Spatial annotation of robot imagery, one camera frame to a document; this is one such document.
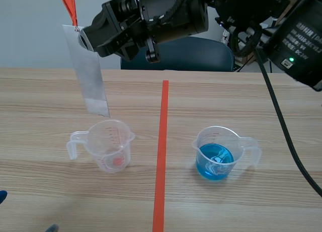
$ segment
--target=black cable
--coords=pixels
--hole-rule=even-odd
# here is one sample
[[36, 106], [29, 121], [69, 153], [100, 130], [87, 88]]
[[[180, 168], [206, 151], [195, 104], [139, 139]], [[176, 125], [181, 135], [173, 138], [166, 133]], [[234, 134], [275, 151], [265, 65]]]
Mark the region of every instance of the black cable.
[[245, 67], [246, 66], [246, 64], [252, 59], [254, 57], [254, 55], [253, 56], [251, 56], [244, 64], [243, 64], [243, 66], [241, 66], [241, 68], [240, 69], [238, 69], [236, 72], [240, 72], [241, 70], [242, 70], [242, 68], [243, 67]]
[[147, 28], [149, 30], [152, 30], [156, 26], [162, 25], [166, 23], [168, 20], [170, 20], [175, 13], [178, 11], [178, 9], [182, 6], [182, 4], [185, 2], [185, 0], [176, 0], [176, 3], [166, 11], [166, 13], [162, 16], [155, 16], [153, 17], [153, 21], [147, 22]]
[[255, 49], [254, 54], [255, 54], [255, 57], [257, 59], [257, 63], [260, 66], [260, 69], [262, 71], [262, 74], [263, 74], [265, 83], [266, 83], [267, 88], [268, 88], [268, 91], [270, 93], [270, 96], [272, 98], [272, 102], [274, 104], [274, 108], [275, 108], [277, 117], [278, 117], [278, 119], [280, 121], [280, 124], [282, 126], [282, 130], [283, 130], [283, 133], [284, 133], [284, 136], [285, 136], [285, 139], [286, 139], [288, 148], [291, 151], [292, 157], [293, 157], [293, 159], [294, 159], [297, 167], [299, 168], [299, 170], [301, 171], [301, 173], [305, 177], [305, 179], [308, 181], [308, 183], [311, 185], [311, 187], [318, 193], [318, 195], [320, 195], [322, 197], [322, 189], [318, 186], [318, 184], [314, 181], [314, 179], [307, 172], [307, 170], [305, 169], [304, 165], [302, 164], [300, 158], [298, 157], [298, 155], [296, 153], [296, 150], [295, 150], [295, 147], [293, 145], [291, 136], [290, 136], [290, 134], [288, 132], [288, 129], [287, 129], [285, 120], [283, 118], [282, 111], [281, 111], [281, 109], [280, 109], [280, 107], [278, 105], [277, 98], [275, 96], [275, 93], [274, 93], [272, 84], [270, 82], [270, 79], [268, 78], [268, 75], [266, 73], [266, 70], [265, 70], [265, 67], [263, 65], [262, 59], [261, 59], [261, 57], [260, 57], [259, 52], [258, 52], [257, 49]]
[[238, 34], [245, 30], [236, 27], [232, 33], [230, 46], [233, 54], [237, 57], [246, 57], [251, 54], [262, 37], [263, 29], [260, 24], [251, 21], [250, 27], [254, 30], [254, 34], [249, 38], [249, 40], [245, 44], [245, 47], [243, 47], [242, 49], [239, 48]]
[[271, 71], [271, 73], [273, 73], [273, 71], [272, 71], [272, 62], [270, 61], [270, 71]]

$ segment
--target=plastic measuring cup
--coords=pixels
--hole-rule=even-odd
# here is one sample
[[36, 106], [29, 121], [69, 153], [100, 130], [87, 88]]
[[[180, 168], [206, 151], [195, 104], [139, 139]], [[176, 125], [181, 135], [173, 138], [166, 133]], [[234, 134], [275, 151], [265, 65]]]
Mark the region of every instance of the plastic measuring cup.
[[254, 166], [258, 164], [262, 155], [255, 139], [240, 137], [232, 130], [221, 126], [210, 126], [200, 131], [192, 146], [197, 150], [198, 171], [211, 180], [227, 177], [246, 150], [252, 152]]
[[88, 131], [72, 133], [66, 148], [73, 160], [77, 158], [77, 144], [83, 144], [100, 169], [115, 173], [129, 164], [130, 142], [134, 138], [134, 133], [122, 121], [106, 120], [93, 125]]

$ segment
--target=red tape line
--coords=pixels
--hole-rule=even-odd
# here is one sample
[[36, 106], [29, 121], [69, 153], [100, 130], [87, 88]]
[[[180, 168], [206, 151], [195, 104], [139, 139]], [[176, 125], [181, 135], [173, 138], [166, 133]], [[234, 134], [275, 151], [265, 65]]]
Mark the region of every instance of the red tape line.
[[168, 126], [169, 81], [164, 80], [162, 85], [162, 99], [159, 125], [159, 141], [157, 147], [153, 232], [164, 232], [165, 224], [165, 188], [166, 188], [166, 152]]

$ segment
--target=measuring cup with blue liquid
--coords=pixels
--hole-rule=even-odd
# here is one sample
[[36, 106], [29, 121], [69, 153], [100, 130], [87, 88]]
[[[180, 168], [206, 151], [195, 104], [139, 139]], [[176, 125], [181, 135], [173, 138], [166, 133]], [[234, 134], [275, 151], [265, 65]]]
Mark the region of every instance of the measuring cup with blue liquid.
[[197, 150], [197, 170], [210, 180], [226, 178], [246, 151], [252, 153], [253, 166], [258, 164], [262, 155], [255, 139], [240, 137], [221, 126], [210, 126], [200, 131], [192, 146]]

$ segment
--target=blue chair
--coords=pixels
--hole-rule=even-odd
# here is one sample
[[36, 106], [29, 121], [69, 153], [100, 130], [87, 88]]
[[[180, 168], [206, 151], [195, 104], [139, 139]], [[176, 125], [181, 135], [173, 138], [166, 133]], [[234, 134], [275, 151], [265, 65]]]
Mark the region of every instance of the blue chair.
[[148, 63], [145, 59], [147, 48], [141, 48], [132, 61], [121, 59], [121, 69], [232, 72], [234, 68], [234, 55], [221, 42], [185, 37], [158, 44], [158, 48], [160, 62]]

